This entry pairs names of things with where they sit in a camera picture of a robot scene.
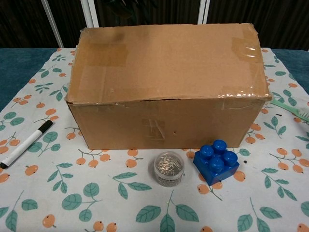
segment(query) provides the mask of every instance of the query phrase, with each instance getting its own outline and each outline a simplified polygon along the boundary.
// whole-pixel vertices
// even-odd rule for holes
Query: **box flap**
[[[70,103],[269,97],[251,24],[147,25],[82,31]]]

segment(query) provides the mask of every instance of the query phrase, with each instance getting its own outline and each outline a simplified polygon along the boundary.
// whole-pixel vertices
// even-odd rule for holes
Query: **clear plastic jar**
[[[173,151],[163,152],[155,159],[154,173],[160,185],[165,187],[178,185],[182,180],[183,172],[183,159]]]

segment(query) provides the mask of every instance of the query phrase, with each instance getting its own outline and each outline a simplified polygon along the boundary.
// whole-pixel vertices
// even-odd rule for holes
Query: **marker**
[[[0,168],[5,169],[9,167],[30,145],[32,145],[45,131],[47,131],[53,122],[46,121],[40,128],[38,128],[31,136],[29,136],[21,145],[19,145],[7,158],[0,163]]]

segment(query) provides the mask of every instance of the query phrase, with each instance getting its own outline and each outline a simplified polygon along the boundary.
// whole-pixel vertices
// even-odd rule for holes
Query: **brown cardboard box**
[[[89,149],[239,146],[270,100],[251,24],[84,29],[67,103]]]

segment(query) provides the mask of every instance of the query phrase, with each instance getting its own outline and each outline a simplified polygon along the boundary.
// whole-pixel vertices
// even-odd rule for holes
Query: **dark background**
[[[145,0],[150,24],[197,24],[200,0]],[[65,47],[75,47],[86,27],[80,0],[48,0]],[[100,27],[117,26],[115,15],[95,0]],[[140,12],[137,25],[145,24]],[[262,47],[309,50],[308,0],[211,0],[207,23],[252,23]],[[120,20],[132,26],[131,19]],[[0,47],[58,47],[41,0],[0,0]]]

